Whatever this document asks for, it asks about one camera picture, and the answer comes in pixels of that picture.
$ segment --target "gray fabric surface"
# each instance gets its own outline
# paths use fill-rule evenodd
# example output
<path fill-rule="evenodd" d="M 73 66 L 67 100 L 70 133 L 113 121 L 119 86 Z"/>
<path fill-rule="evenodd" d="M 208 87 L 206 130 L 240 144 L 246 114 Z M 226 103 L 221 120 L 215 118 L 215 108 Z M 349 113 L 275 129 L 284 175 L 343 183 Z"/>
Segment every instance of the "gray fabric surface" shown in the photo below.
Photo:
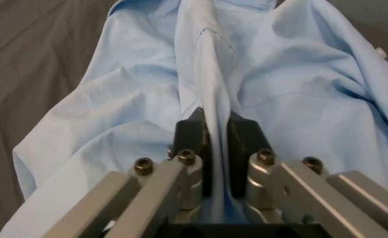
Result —
<path fill-rule="evenodd" d="M 115 0 L 0 0 L 0 230 L 22 203 L 11 150 L 79 83 Z"/>

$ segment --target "wrinkled fabric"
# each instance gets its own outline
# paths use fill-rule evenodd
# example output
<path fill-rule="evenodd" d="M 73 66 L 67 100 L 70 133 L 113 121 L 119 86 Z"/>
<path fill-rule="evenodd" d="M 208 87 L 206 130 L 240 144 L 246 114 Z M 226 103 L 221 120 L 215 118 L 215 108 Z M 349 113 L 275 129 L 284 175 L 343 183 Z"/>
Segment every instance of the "wrinkled fabric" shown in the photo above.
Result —
<path fill-rule="evenodd" d="M 388 189 L 388 62 L 325 0 L 126 0 L 75 91 L 14 149 L 25 203 L 1 237 L 39 237 L 109 171 L 166 158 L 203 107 L 213 154 L 204 222 L 243 222 L 226 124 L 256 120 L 280 160 L 322 159 Z"/>

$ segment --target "light blue shirt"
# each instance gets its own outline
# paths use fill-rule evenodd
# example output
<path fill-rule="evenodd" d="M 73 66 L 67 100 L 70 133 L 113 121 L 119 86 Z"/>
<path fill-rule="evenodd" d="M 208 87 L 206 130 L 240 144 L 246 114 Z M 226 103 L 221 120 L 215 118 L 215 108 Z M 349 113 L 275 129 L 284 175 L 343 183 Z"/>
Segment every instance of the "light blue shirt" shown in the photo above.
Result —
<path fill-rule="evenodd" d="M 325 0 L 116 3 L 75 91 L 14 149 L 25 203 L 0 237 L 40 237 L 109 171 L 166 158 L 175 124 L 204 107 L 211 222 L 228 193 L 231 111 L 259 122 L 282 161 L 322 159 L 388 189 L 388 62 Z"/>

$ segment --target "bolt head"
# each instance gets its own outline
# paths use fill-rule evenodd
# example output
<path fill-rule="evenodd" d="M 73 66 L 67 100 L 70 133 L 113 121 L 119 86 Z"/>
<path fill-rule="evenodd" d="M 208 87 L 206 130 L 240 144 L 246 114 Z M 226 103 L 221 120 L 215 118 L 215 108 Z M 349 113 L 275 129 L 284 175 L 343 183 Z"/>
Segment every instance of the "bolt head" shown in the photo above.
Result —
<path fill-rule="evenodd" d="M 320 175 L 323 170 L 323 163 L 320 159 L 315 157 L 305 157 L 303 164 L 313 170 L 316 174 Z"/>
<path fill-rule="evenodd" d="M 195 163 L 195 152 L 189 149 L 181 150 L 178 153 L 178 160 L 186 166 L 193 165 Z"/>
<path fill-rule="evenodd" d="M 133 168 L 137 175 L 149 175 L 153 172 L 153 161 L 149 158 L 139 158 L 135 161 Z"/>
<path fill-rule="evenodd" d="M 275 164 L 275 154 L 270 149 L 260 149 L 257 152 L 257 159 L 268 166 Z"/>

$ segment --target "gray bedsheet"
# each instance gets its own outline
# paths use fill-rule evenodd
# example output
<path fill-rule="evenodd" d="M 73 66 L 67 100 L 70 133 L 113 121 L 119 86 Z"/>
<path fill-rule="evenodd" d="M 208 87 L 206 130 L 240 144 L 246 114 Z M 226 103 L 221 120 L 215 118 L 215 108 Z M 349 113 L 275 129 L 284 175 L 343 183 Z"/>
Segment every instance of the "gray bedsheet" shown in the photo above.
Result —
<path fill-rule="evenodd" d="M 0 229 L 23 202 L 12 148 L 77 86 L 115 1 L 0 0 Z M 330 2 L 388 54 L 388 0 Z"/>

